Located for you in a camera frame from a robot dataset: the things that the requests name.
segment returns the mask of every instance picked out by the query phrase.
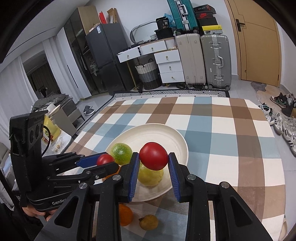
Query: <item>wooden door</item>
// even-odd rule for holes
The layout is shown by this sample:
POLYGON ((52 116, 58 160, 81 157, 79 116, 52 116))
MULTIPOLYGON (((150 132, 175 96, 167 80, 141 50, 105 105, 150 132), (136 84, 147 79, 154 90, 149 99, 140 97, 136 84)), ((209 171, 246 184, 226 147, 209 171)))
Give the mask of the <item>wooden door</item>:
POLYGON ((276 22, 253 0, 226 1, 233 17, 240 78, 278 86, 281 50, 276 22))

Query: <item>gray cloth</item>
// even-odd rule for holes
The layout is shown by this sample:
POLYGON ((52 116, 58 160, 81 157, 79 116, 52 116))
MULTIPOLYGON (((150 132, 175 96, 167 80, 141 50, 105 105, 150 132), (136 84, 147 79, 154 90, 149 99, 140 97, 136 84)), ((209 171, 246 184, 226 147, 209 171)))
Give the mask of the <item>gray cloth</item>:
POLYGON ((46 109, 50 104, 54 104, 55 106, 58 106, 59 104, 62 104, 69 99, 72 99, 72 97, 69 97, 69 95, 66 95, 66 94, 61 94, 61 95, 53 94, 49 97, 37 100, 33 105, 31 112, 35 112, 40 109, 46 109))

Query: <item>black refrigerator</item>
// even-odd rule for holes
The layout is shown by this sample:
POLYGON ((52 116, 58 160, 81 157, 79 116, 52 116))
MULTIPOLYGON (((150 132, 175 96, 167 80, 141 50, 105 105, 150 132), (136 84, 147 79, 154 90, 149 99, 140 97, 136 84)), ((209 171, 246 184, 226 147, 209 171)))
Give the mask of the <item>black refrigerator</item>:
POLYGON ((128 47, 119 23, 98 25, 86 36, 86 41, 110 95, 135 87, 127 63, 120 63, 117 57, 128 47))

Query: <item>suitcase handle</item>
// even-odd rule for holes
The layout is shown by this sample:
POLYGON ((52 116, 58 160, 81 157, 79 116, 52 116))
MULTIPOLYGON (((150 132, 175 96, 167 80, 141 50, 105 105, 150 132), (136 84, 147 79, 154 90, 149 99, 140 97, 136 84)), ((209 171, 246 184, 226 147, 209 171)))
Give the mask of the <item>suitcase handle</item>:
POLYGON ((221 59, 221 66, 219 66, 219 69, 224 67, 224 61, 223 58, 221 56, 218 56, 219 59, 221 59))
POLYGON ((179 9, 181 11, 181 14, 188 15, 187 8, 186 8, 186 6, 184 4, 183 5, 179 5, 179 9))

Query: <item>glass door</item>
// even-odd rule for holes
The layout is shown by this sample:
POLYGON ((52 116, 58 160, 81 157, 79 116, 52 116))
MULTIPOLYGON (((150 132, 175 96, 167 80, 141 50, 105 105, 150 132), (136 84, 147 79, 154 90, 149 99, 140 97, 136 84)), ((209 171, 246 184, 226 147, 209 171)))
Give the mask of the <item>glass door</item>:
POLYGON ((84 75, 84 80, 91 95, 107 92, 87 45, 85 39, 86 34, 80 20, 78 9, 76 9, 70 19, 68 19, 64 29, 76 63, 80 72, 84 75))

